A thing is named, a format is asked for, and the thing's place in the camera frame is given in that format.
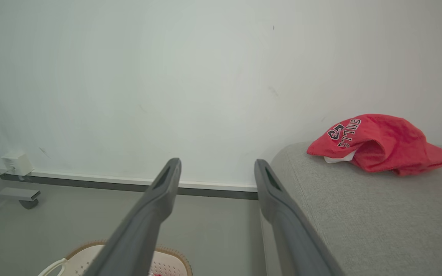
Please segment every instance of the baseboard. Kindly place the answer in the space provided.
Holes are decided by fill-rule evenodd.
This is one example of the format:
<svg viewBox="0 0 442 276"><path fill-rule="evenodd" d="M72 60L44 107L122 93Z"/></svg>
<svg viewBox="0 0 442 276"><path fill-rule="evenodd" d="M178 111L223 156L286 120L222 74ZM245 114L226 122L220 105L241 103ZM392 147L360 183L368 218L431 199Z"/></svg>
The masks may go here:
<svg viewBox="0 0 442 276"><path fill-rule="evenodd" d="M10 181L133 192L144 192L154 180L47 171L32 171L26 176L3 174L0 177ZM210 182L180 181L178 194L228 197L232 199L258 199L257 187L255 185Z"/></svg>

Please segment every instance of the basket handle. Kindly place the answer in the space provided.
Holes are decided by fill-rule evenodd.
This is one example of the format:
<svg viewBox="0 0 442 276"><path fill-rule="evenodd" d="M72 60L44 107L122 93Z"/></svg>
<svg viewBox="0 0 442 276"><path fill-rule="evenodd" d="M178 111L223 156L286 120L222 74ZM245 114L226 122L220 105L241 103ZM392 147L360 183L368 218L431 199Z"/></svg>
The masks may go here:
<svg viewBox="0 0 442 276"><path fill-rule="evenodd" d="M56 269L56 267L61 266L61 271L59 272L58 276L61 276L66 269L64 264L67 262L66 258L62 258L56 262L53 262L51 265L49 265L46 269L44 269L38 276L47 276L51 271Z"/></svg>

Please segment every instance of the gray floor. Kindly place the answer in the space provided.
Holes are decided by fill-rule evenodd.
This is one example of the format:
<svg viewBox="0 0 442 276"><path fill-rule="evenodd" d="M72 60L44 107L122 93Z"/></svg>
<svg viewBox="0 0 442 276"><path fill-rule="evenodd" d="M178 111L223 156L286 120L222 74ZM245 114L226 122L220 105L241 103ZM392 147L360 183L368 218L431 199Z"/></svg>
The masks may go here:
<svg viewBox="0 0 442 276"><path fill-rule="evenodd" d="M107 239L140 192L18 183L39 189L32 210L0 199L0 275L37 276L83 243ZM194 275L264 276L258 201L178 195L158 244L179 250Z"/></svg>

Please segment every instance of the white electrical outlet box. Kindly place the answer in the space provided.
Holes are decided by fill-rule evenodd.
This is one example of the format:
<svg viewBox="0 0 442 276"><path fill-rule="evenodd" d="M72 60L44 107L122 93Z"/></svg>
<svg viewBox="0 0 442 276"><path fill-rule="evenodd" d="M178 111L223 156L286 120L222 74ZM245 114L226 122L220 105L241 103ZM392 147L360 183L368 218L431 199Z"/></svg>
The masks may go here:
<svg viewBox="0 0 442 276"><path fill-rule="evenodd" d="M27 175L33 171L33 166L28 156L23 152L10 152L1 157L7 168L7 173L14 175Z"/></svg>

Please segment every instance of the dark gray baseboard strip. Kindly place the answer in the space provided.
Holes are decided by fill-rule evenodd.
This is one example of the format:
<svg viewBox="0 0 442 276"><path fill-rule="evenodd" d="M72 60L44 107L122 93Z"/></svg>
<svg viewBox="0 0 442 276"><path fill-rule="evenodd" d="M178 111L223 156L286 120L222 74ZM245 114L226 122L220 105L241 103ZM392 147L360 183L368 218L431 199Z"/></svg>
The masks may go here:
<svg viewBox="0 0 442 276"><path fill-rule="evenodd" d="M93 182L84 180L70 180L40 176L18 176L12 174L3 174L0 177L4 180L37 183L46 185L70 186L70 187L90 187L93 189L118 190L130 192L144 192L149 187L148 185L132 185L119 184L107 182ZM185 196L210 196L210 197L226 197L228 199L250 199L258 200L257 192L240 192L240 191L225 191L225 190L209 190L209 189L191 189L186 187L179 187L177 194Z"/></svg>

